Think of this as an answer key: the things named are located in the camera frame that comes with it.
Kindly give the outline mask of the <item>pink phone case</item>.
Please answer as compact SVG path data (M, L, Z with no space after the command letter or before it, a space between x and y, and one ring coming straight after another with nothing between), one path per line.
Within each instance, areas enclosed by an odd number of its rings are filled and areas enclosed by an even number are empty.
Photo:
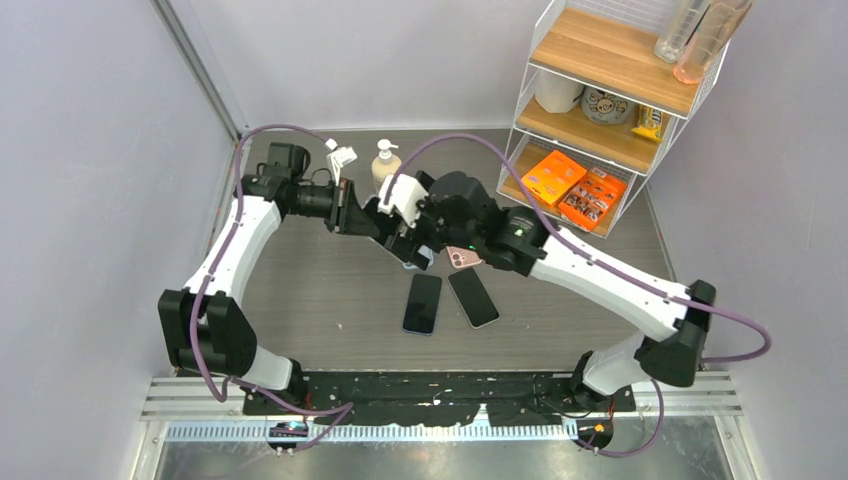
M483 259L473 249L448 246L446 252L451 266L455 269L471 268L483 263Z

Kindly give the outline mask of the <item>phone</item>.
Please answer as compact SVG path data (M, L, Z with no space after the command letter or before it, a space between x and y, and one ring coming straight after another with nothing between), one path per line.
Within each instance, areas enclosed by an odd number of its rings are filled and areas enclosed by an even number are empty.
M441 297L442 279L437 276L415 274L402 321L404 332L429 336L434 333Z

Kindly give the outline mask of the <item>black smartphone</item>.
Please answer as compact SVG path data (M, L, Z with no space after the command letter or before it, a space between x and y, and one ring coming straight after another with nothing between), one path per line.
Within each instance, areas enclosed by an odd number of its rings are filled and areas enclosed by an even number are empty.
M457 271L448 276L448 282L473 329L482 328L500 318L497 307L474 269Z

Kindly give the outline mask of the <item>light blue phone case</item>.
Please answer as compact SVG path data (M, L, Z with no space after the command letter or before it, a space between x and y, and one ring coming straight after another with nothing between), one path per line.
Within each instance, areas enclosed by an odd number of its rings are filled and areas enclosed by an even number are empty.
M403 267L407 270L422 270L426 271L434 263L434 252L425 247L420 247L411 257L409 261L403 263Z

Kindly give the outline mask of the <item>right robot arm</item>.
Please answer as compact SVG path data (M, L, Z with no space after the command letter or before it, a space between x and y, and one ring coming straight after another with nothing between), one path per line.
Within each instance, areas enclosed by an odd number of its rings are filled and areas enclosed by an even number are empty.
M711 285L662 280L566 229L547 230L534 210L499 207L477 179L459 171L438 179L423 171L390 175L368 205L383 223L384 248L403 261L426 268L423 247L473 250L495 269L564 287L635 326L638 334L580 358L568 387L580 408L596 410L643 380L693 385L710 328L701 307L714 302Z

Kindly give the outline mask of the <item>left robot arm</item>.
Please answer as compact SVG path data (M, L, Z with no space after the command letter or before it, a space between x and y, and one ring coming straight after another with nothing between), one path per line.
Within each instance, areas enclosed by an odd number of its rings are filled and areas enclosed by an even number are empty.
M269 389L268 400L284 414L305 405L300 364L261 347L240 307L265 244L288 215L320 219L339 234L373 237L378 232L357 201L353 181L340 175L356 154L333 141L328 145L331 178L317 185L304 178L311 164L305 148L271 144L267 160L242 177L227 227L199 269L181 289L164 291L158 301L173 366Z

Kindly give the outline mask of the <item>cream lotion pump bottle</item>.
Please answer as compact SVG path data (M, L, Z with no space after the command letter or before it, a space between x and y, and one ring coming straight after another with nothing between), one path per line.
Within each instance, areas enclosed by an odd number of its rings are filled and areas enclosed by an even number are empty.
M378 154L372 161L371 174L375 192L379 194L387 177L398 170L402 161L395 152L398 146L391 140L380 139L377 148Z

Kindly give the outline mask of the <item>orange cardboard box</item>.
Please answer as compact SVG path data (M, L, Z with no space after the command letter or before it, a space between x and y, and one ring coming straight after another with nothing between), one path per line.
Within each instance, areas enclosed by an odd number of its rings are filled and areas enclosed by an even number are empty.
M613 210L628 184L592 167L557 205L560 216L586 232L593 231Z

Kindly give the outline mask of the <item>white paper roll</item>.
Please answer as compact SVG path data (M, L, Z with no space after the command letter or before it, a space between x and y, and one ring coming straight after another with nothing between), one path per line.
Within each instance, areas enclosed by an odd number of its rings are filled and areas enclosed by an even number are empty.
M545 70L537 74L534 97L548 113L563 114L581 101L585 85Z

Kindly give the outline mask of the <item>cartoon printed tin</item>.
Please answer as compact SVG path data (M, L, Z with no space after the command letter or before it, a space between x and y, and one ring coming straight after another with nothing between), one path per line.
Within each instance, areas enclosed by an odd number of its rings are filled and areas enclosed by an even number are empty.
M582 113L601 125L620 125L630 119L637 103L608 91L585 86L581 97Z

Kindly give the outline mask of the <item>yellow snack packet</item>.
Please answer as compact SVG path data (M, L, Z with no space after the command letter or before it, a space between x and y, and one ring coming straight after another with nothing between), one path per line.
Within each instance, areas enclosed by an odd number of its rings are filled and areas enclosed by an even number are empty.
M639 137L661 143L664 134L665 114L653 107L640 105L636 125L631 132Z

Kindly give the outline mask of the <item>clear plastic bottle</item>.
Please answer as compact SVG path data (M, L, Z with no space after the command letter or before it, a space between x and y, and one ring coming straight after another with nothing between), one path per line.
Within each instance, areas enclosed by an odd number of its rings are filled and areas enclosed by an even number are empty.
M710 5L710 0L678 1L654 45L653 53L666 63L676 63L693 38Z

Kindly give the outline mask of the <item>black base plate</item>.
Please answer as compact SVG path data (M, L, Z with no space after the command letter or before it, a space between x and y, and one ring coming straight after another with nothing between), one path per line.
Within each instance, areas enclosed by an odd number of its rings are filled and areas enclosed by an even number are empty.
M545 371L311 371L276 396L317 412L320 425L345 405L352 409L342 424L356 426L466 426L480 409L493 426L553 425L588 411L574 397L569 374Z

